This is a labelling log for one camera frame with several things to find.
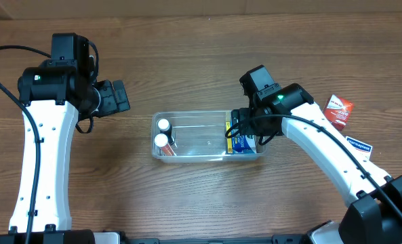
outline white bottle cap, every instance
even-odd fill
[[[171,124],[167,119],[160,119],[157,125],[161,131],[167,131],[171,127]]]
[[[158,134],[154,138],[155,145],[160,148],[166,146],[167,142],[168,142],[168,139],[165,134]]]

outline transparent plastic bin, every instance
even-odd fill
[[[262,156],[265,146],[256,139],[256,151],[252,154],[226,153],[226,114],[229,110],[160,112],[153,116],[151,126],[151,152],[153,157],[165,163],[201,163],[208,161],[251,161]],[[164,155],[154,144],[160,133],[157,122],[167,119],[172,124],[175,144],[172,149],[176,156]]]

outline red and white package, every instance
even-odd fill
[[[347,124],[354,104],[335,95],[331,95],[330,100],[324,107],[324,116],[338,130],[342,131]]]

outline wood grain surface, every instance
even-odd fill
[[[402,0],[0,0],[0,19],[402,12]]]
[[[342,132],[374,146],[371,159],[402,174],[402,13],[0,21],[0,45],[50,52],[53,33],[76,32],[100,52],[101,79],[123,79],[132,109],[75,133],[69,203],[73,228],[129,237],[266,237],[340,221],[346,208],[313,161],[275,138],[254,162],[166,165],[151,157],[155,112],[247,106],[238,79],[264,64],[323,106],[355,103]],[[0,81],[17,94],[43,57],[0,52]],[[20,110],[0,91],[0,234],[20,183]]]

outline small bottle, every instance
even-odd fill
[[[169,121],[167,119],[160,119],[159,122],[157,122],[157,125],[159,126],[160,132],[167,136],[167,139],[169,140],[169,144],[173,145],[175,143],[175,140],[172,137],[171,123],[169,123]]]
[[[154,138],[154,144],[158,146],[166,156],[176,156],[174,150],[169,145],[167,136],[165,134],[158,134]]]

